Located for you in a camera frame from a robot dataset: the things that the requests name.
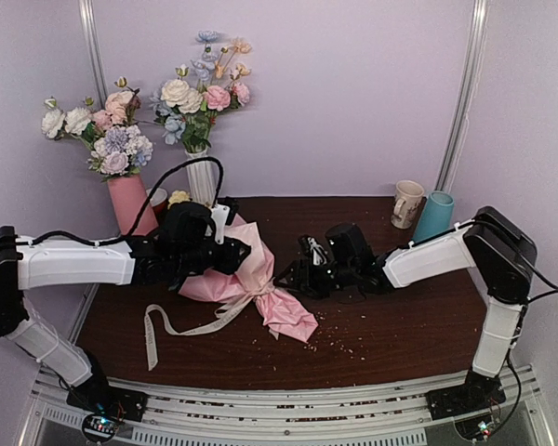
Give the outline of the yellow blue flower bunch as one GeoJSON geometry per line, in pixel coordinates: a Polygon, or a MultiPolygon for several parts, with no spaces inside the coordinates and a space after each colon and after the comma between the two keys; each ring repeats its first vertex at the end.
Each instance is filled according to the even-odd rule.
{"type": "Polygon", "coordinates": [[[191,194],[186,190],[174,190],[167,200],[167,209],[170,209],[174,204],[190,202],[192,200],[191,194]]]}

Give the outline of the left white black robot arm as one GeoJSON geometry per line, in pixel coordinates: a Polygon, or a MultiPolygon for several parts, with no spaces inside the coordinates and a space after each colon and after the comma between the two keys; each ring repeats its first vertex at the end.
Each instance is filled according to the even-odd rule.
{"type": "Polygon", "coordinates": [[[145,395],[112,387],[97,358],[61,338],[25,303],[24,293],[63,284],[159,282],[177,291],[187,278],[209,269],[232,275],[251,252],[249,245],[224,233],[234,215],[227,205],[176,203],[161,228],[104,241],[64,231],[33,239],[18,236],[10,226],[0,228],[0,337],[54,371],[71,405],[108,421],[139,421],[145,395]]]}

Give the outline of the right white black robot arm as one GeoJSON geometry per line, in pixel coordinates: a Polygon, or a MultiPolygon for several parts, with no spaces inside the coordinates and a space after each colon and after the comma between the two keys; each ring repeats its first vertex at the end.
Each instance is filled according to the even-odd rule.
{"type": "Polygon", "coordinates": [[[521,334],[538,254],[524,232],[496,208],[485,206],[465,222],[380,255],[353,223],[329,229],[325,239],[320,244],[313,237],[300,237],[303,256],[278,274],[275,284],[319,299],[347,287],[363,295],[386,295],[432,277],[467,271],[482,288],[486,305],[472,365],[462,384],[431,390],[426,401],[434,420],[505,401],[499,375],[511,364],[511,351],[521,334]]]}

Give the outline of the pink wrapping paper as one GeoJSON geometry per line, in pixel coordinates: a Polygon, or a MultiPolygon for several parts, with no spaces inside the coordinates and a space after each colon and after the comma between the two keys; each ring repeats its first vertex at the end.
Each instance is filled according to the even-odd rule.
{"type": "Polygon", "coordinates": [[[287,290],[273,284],[274,255],[259,235],[255,222],[237,216],[225,234],[251,247],[238,270],[225,275],[213,269],[201,276],[190,277],[180,294],[192,300],[219,303],[216,319],[185,331],[185,335],[214,333],[232,322],[253,303],[274,336],[286,335],[306,343],[318,327],[315,317],[287,290]]]}

